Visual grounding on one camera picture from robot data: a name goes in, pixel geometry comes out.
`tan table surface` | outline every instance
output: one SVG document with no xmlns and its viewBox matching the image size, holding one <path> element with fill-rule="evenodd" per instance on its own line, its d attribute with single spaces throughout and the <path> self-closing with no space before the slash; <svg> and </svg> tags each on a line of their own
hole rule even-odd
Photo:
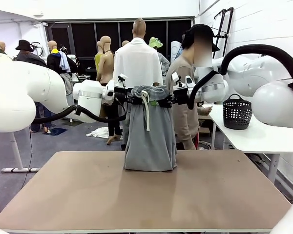
<svg viewBox="0 0 293 234">
<path fill-rule="evenodd" d="M 0 214 L 21 233 L 260 232 L 290 208 L 237 150 L 179 151 L 172 172 L 124 171 L 124 152 L 58 152 Z"/>
</svg>

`black basket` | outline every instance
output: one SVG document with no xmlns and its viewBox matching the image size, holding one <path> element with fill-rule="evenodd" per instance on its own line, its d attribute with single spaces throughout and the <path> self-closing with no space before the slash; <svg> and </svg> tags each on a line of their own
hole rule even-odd
<svg viewBox="0 0 293 234">
<path fill-rule="evenodd" d="M 252 107 L 249 101 L 243 100 L 238 94 L 232 94 L 223 103 L 224 126 L 231 129 L 247 129 L 252 117 Z"/>
</svg>

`gray floor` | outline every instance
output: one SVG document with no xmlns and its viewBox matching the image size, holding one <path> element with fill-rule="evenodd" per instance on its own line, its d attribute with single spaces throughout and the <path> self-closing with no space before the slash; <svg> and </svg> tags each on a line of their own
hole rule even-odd
<svg viewBox="0 0 293 234">
<path fill-rule="evenodd" d="M 42 132 L 32 134 L 32 162 L 31 167 L 42 167 L 58 151 L 99 151 L 99 150 L 120 150 L 121 142 L 113 142 L 106 145 L 106 139 L 86 137 L 87 133 L 106 126 L 102 123 L 83 123 L 76 127 L 63 125 L 63 120 L 55 122 L 56 127 L 68 129 L 59 136 L 46 136 Z M 31 146 L 29 129 L 15 132 L 20 155 L 24 167 L 28 167 Z M 224 137 L 216 132 L 215 148 L 222 148 Z M 210 142 L 209 136 L 200 136 L 200 141 Z M 12 156 L 12 149 L 7 134 L 0 133 L 0 211 L 18 193 L 25 180 L 25 173 L 2 173 L 2 168 L 15 167 Z M 34 173 L 27 175 L 26 182 L 34 176 Z"/>
</svg>

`dark window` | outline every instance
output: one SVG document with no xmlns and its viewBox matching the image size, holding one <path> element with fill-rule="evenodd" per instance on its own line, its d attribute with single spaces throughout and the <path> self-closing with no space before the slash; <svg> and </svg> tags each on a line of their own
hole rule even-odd
<svg viewBox="0 0 293 234">
<path fill-rule="evenodd" d="M 93 23 L 72 23 L 77 57 L 94 57 L 97 53 Z"/>
<path fill-rule="evenodd" d="M 132 40 L 132 26 L 133 22 L 120 22 L 119 29 L 121 32 L 121 42 L 124 40 Z"/>
<path fill-rule="evenodd" d="M 68 54 L 70 54 L 67 27 L 64 27 L 64 28 L 52 27 L 51 30 L 52 30 L 53 40 L 56 41 L 56 43 L 58 44 L 58 47 L 61 44 L 64 45 L 67 48 Z"/>
<path fill-rule="evenodd" d="M 166 21 L 146 21 L 145 41 L 147 44 L 151 37 L 158 38 L 163 43 L 157 51 L 166 57 Z"/>
<path fill-rule="evenodd" d="M 111 38 L 111 51 L 115 52 L 119 48 L 118 25 L 117 23 L 96 23 L 97 37 L 100 40 L 103 36 Z"/>
<path fill-rule="evenodd" d="M 170 60 L 171 42 L 182 42 L 182 33 L 191 28 L 191 20 L 168 21 L 168 60 Z"/>
</svg>

